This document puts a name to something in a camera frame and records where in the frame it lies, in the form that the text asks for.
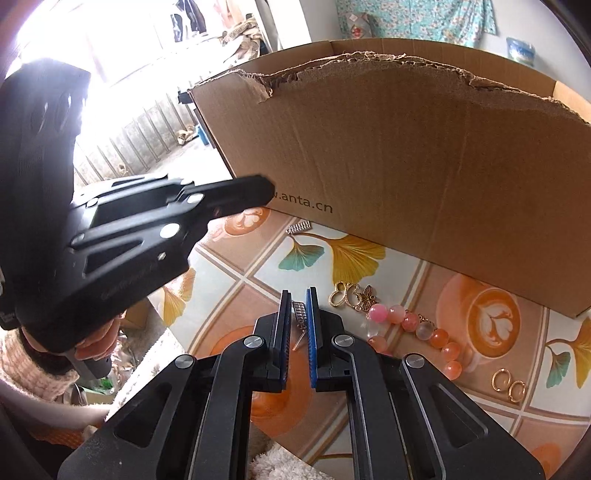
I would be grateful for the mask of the operator left hand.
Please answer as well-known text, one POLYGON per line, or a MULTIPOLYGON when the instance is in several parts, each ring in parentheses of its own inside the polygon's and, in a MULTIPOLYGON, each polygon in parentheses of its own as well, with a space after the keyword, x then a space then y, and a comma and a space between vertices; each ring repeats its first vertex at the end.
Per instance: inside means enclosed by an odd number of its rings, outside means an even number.
POLYGON ((102 360, 111 355, 116 347, 121 316, 113 318, 75 347, 77 360, 102 360))

